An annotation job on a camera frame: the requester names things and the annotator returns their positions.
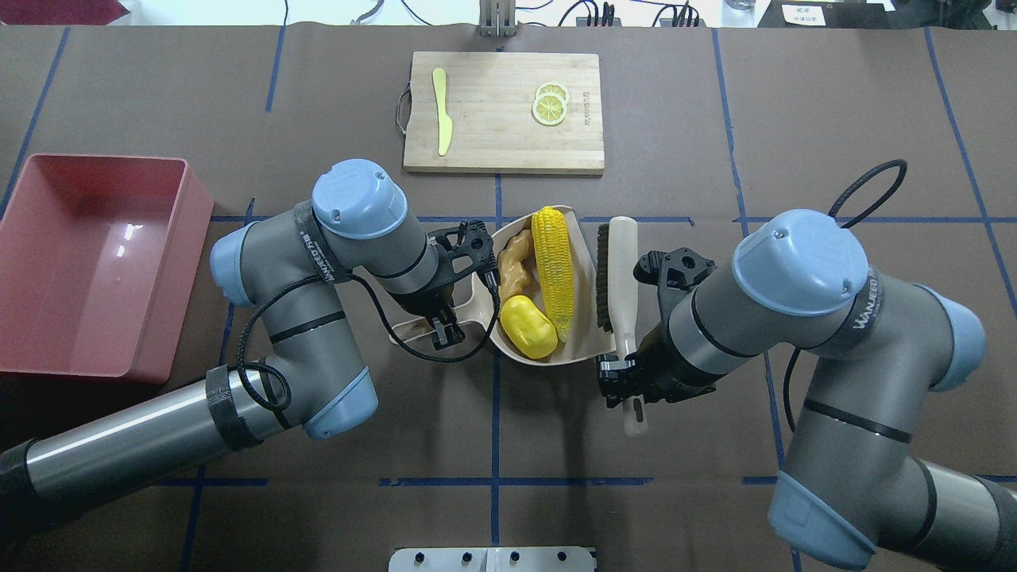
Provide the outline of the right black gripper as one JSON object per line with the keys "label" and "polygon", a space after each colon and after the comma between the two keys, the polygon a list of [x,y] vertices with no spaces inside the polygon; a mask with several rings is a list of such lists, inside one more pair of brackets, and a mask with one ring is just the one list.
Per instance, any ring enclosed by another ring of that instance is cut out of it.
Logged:
{"label": "right black gripper", "polygon": [[597,357],[597,385],[607,408],[620,406],[631,398],[647,403],[664,400],[676,403],[716,390],[719,374],[691,365],[676,349],[668,323],[671,313],[715,271],[715,261],[691,249],[651,250],[635,263],[636,281],[656,287],[660,323],[640,341],[625,361],[618,357]]}

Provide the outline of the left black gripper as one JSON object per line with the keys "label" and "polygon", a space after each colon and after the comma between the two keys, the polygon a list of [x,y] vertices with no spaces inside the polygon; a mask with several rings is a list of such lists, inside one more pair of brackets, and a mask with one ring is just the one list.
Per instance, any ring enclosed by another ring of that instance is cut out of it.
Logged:
{"label": "left black gripper", "polygon": [[410,314],[428,318],[432,346],[443,350],[466,337],[454,314],[454,284],[475,274],[493,298],[501,298],[497,258],[493,238],[481,220],[462,220],[458,227],[429,232],[424,253],[426,260],[435,261],[436,269],[425,272],[421,286],[393,294],[393,299]]}

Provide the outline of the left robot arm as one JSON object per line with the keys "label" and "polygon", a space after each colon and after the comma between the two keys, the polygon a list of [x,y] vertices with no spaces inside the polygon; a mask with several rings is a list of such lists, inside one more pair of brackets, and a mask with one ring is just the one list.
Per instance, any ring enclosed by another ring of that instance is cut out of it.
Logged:
{"label": "left robot arm", "polygon": [[302,427],[328,439],[377,410],[377,391],[338,284],[377,279],[432,328],[436,349],[465,335],[454,284],[479,275],[498,301],[493,238],[479,218],[426,231],[371,160],[342,160],[308,201],[213,246],[211,272],[250,307],[231,363],[171,393],[2,454],[2,538],[32,535],[171,475]]}

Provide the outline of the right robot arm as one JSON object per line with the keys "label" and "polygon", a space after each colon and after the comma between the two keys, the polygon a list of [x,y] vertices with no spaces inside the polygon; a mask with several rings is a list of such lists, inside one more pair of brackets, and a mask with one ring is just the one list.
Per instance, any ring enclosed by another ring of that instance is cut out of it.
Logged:
{"label": "right robot arm", "polygon": [[911,455],[931,391],[984,358],[970,309],[868,263],[821,211],[771,218],[725,265],[689,249],[633,268],[658,289],[660,323],[635,352],[600,355],[602,395],[674,403],[782,342],[817,355],[768,512],[777,535],[862,570],[882,547],[952,571],[1015,569],[1015,493]]}

